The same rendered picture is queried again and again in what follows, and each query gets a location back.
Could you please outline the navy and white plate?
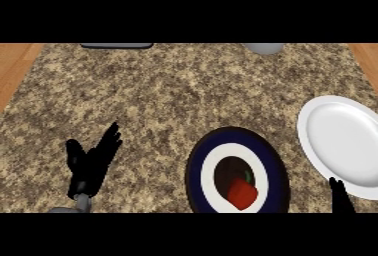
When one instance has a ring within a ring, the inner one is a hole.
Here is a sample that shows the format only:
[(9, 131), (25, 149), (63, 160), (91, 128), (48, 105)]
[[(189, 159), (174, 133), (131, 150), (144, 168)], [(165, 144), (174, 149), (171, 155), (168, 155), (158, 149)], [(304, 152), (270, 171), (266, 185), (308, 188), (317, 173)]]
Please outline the navy and white plate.
[(267, 140), (223, 127), (198, 141), (186, 164), (186, 193), (196, 213), (286, 213), (288, 173)]

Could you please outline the red bell pepper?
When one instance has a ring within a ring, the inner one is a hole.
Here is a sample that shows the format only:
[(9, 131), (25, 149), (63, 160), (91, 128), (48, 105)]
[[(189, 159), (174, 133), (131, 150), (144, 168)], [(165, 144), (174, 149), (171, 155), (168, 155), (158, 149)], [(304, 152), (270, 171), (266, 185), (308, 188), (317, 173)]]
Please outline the red bell pepper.
[(227, 190), (227, 201), (237, 210), (245, 210), (254, 203), (258, 196), (258, 190), (252, 184), (252, 177), (249, 173), (243, 177), (236, 177)]

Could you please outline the dark grey flat appliance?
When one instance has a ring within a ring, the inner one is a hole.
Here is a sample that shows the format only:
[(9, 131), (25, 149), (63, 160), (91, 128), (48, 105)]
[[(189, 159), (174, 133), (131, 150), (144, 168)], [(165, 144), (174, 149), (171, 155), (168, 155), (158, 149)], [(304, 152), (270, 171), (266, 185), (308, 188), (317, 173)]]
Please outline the dark grey flat appliance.
[(88, 49), (147, 49), (153, 43), (81, 43), (79, 45)]

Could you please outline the grey round container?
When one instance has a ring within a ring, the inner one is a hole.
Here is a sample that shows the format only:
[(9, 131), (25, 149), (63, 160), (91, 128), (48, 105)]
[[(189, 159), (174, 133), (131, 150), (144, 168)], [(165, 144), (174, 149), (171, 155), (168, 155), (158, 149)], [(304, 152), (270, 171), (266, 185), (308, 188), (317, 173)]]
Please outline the grey round container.
[(276, 54), (283, 49), (283, 43), (243, 43), (243, 46), (260, 55)]

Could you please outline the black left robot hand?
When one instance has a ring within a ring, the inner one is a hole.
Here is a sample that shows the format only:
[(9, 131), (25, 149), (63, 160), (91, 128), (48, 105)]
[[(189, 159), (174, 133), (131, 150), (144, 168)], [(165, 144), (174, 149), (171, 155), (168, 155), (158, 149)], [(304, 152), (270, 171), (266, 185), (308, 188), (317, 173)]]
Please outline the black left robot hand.
[(88, 151), (84, 151), (75, 139), (66, 141), (66, 164), (72, 173), (68, 189), (71, 199), (79, 194), (88, 197), (97, 194), (115, 153), (122, 144), (119, 137), (118, 124), (112, 123), (97, 145)]

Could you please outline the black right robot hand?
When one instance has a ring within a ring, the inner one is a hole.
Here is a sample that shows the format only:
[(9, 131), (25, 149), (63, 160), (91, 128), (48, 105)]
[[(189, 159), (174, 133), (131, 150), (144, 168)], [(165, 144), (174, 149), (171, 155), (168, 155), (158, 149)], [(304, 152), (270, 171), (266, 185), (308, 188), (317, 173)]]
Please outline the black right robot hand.
[(348, 198), (342, 181), (330, 177), (329, 186), (330, 186), (330, 192), (332, 192), (332, 212), (354, 213), (356, 210)]

